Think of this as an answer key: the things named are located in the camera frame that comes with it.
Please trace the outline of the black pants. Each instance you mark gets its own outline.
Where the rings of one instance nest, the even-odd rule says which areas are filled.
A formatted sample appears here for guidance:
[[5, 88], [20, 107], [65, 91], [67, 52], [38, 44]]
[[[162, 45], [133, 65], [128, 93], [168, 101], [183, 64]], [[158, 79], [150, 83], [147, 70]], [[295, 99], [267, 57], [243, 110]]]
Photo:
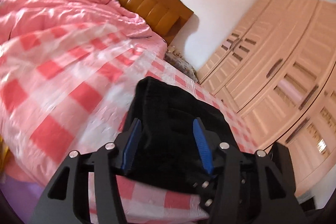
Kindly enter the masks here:
[[221, 142], [238, 144], [220, 110], [189, 92], [153, 77], [137, 83], [123, 131], [141, 121], [142, 137], [127, 178], [157, 188], [196, 194], [197, 186], [212, 179], [203, 168], [193, 133], [200, 118], [209, 148]]

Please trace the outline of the purple bed skirt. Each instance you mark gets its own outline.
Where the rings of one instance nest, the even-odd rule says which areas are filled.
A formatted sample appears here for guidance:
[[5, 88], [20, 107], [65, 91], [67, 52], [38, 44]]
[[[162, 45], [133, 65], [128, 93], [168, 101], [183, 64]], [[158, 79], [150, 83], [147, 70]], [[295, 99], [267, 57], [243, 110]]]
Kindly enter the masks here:
[[44, 188], [34, 182], [22, 182], [3, 174], [1, 191], [18, 217], [24, 223], [29, 223]]

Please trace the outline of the cream wooden wardrobe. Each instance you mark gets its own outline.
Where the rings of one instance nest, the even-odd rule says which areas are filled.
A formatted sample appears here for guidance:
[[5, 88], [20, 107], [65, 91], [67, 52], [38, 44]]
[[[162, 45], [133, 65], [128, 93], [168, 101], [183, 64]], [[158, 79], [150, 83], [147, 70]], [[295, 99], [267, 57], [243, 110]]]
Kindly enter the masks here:
[[335, 3], [256, 0], [198, 70], [260, 149], [289, 149], [302, 196], [335, 166]]

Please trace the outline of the pink checkered bed sheet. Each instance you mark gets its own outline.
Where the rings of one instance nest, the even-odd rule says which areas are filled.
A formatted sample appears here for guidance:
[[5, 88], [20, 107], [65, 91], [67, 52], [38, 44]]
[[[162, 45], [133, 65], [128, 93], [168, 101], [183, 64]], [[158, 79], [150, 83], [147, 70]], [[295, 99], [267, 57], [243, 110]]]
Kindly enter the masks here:
[[10, 176], [49, 182], [72, 150], [95, 151], [121, 132], [135, 86], [151, 76], [219, 109], [239, 148], [256, 150], [230, 107], [162, 58], [147, 39], [111, 24], [70, 24], [1, 44], [1, 136], [14, 155]]

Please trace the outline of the floral covered nightstand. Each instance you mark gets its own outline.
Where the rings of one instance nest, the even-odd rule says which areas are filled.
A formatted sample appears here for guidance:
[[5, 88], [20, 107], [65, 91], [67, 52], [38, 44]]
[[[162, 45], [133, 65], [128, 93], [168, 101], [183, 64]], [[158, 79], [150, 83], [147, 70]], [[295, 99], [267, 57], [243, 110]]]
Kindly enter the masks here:
[[196, 70], [184, 59], [183, 55], [175, 48], [175, 46], [168, 46], [164, 60], [184, 75], [187, 75], [195, 83], [199, 82]]

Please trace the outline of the pink crumpled quilt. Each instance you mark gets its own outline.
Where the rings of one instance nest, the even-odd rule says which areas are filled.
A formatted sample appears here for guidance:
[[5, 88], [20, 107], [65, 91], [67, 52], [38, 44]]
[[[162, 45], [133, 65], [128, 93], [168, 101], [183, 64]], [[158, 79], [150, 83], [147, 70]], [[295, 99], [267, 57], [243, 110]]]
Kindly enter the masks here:
[[163, 38], [118, 0], [1, 0], [1, 43], [30, 32], [86, 23], [109, 23], [160, 58], [167, 50]]

